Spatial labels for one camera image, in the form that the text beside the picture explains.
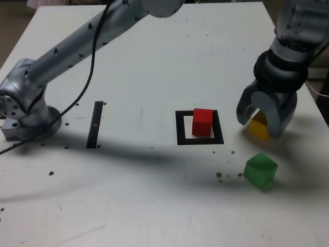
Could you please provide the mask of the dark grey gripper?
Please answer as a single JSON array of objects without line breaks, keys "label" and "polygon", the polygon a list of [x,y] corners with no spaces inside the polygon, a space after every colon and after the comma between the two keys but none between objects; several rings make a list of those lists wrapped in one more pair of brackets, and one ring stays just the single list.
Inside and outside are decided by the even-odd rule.
[{"label": "dark grey gripper", "polygon": [[255,79],[248,85],[236,108],[237,120],[245,125],[258,108],[266,117],[267,132],[273,138],[282,136],[297,106],[297,93],[279,92],[258,85]]}]

